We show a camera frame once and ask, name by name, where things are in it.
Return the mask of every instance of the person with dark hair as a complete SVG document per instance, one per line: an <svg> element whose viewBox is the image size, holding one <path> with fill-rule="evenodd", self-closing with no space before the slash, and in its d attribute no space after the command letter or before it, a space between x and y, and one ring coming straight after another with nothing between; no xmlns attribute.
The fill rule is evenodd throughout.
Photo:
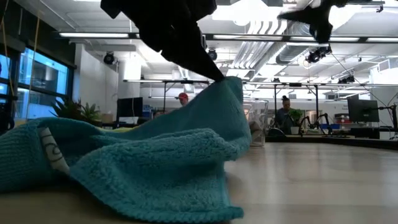
<svg viewBox="0 0 398 224"><path fill-rule="evenodd" d="M276 112L275 121L281 131L285 134L291 134L292 131L290 128L294 126L294 123L288 116L290 110L290 99L283 96L282 105L283 107Z"/></svg>

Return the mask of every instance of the window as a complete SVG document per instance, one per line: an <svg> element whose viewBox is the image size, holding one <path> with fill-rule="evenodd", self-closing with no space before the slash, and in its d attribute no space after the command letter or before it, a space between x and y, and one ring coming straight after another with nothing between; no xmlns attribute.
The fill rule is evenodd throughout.
<svg viewBox="0 0 398 224"><path fill-rule="evenodd" d="M4 55L0 55L0 78L8 78L9 66L10 66L10 59Z"/></svg>
<svg viewBox="0 0 398 224"><path fill-rule="evenodd" d="M0 83L0 94L7 94L8 86L6 84ZM0 98L0 103L5 103L6 99Z"/></svg>
<svg viewBox="0 0 398 224"><path fill-rule="evenodd" d="M62 101L60 97L46 95L31 91L29 101L29 112L27 108L27 102L29 97L29 90L18 88L18 100L15 117L19 119L36 119L44 117L52 117L55 114L51 103L55 103L55 100Z"/></svg>
<svg viewBox="0 0 398 224"><path fill-rule="evenodd" d="M16 119L36 119L55 114L52 103L66 97L69 70L66 66L34 51L21 54L18 76ZM29 94L30 80L32 87Z"/></svg>
<svg viewBox="0 0 398 224"><path fill-rule="evenodd" d="M42 88L55 93L67 93L68 68L34 51L26 49L21 54L18 82L30 85L32 74L32 86Z"/></svg>

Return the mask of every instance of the table surface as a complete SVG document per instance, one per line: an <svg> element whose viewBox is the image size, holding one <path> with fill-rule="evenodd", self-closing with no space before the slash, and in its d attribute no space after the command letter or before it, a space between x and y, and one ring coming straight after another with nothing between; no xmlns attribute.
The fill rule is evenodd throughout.
<svg viewBox="0 0 398 224"><path fill-rule="evenodd" d="M267 143L225 165L245 217L231 223L396 224L398 154L331 144ZM0 195L0 223L116 224L121 218L82 188Z"/></svg>

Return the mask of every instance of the red cap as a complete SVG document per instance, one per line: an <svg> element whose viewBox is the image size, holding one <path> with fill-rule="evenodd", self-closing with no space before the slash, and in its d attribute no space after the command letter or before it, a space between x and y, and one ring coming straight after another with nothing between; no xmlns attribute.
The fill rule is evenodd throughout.
<svg viewBox="0 0 398 224"><path fill-rule="evenodd" d="M179 96L178 96L178 98L185 98L185 99L188 99L188 95L186 94L186 93L180 93L179 94Z"/></svg>

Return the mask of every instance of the man in red cap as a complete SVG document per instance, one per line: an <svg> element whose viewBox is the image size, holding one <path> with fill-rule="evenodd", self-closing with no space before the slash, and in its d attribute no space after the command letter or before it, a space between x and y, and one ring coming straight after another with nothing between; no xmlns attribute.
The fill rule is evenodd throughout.
<svg viewBox="0 0 398 224"><path fill-rule="evenodd" d="M180 93L178 99L180 100L182 106L188 104L188 95L186 93Z"/></svg>

